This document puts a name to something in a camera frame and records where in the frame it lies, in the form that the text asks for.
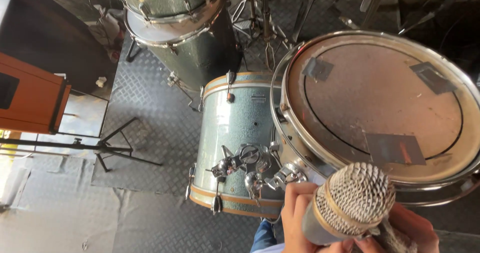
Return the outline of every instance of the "person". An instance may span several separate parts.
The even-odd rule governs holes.
[[[289,183],[286,187],[285,206],[281,213],[285,243],[277,244],[273,226],[263,220],[255,234],[250,253],[350,253],[354,244],[363,253],[386,252],[372,237],[361,241],[349,239],[326,247],[310,243],[302,233],[302,217],[318,185]],[[439,253],[438,236],[427,219],[398,203],[393,205],[388,219],[394,228],[417,243],[418,253]]]

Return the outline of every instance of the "drum head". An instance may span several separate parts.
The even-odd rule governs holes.
[[[210,5],[203,6],[196,15],[195,21],[183,19],[172,23],[150,23],[143,16],[132,11],[126,12],[126,22],[129,31],[142,42],[165,44],[188,38],[208,27],[215,13],[223,6],[225,0],[212,0]]]
[[[424,183],[457,175],[477,156],[478,91],[467,78],[413,42],[350,33],[302,48],[283,89],[300,131],[323,151]]]

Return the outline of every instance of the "orange speaker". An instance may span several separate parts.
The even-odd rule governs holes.
[[[0,128],[57,133],[70,89],[63,77],[0,53]]]

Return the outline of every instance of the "cymbal stand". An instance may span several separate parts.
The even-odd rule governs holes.
[[[273,71],[276,66],[275,54],[280,46],[283,45],[287,50],[290,50],[293,47],[294,41],[287,39],[282,29],[272,22],[268,0],[261,0],[261,9],[257,7],[258,4],[260,3],[257,0],[240,1],[231,16],[231,20],[233,28],[247,36],[249,39],[245,48],[251,46],[252,43],[258,40],[262,35],[265,43],[265,65],[270,71]],[[242,27],[238,25],[238,23],[246,21],[246,19],[240,18],[246,6],[249,8],[249,33],[243,31]],[[271,45],[272,39],[278,39],[281,41],[276,50],[274,50]]]

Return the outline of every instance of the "microphone body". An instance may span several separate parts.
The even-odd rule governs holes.
[[[395,188],[381,170],[354,163],[315,190],[302,219],[302,231],[316,245],[359,239],[381,223],[394,202]]]

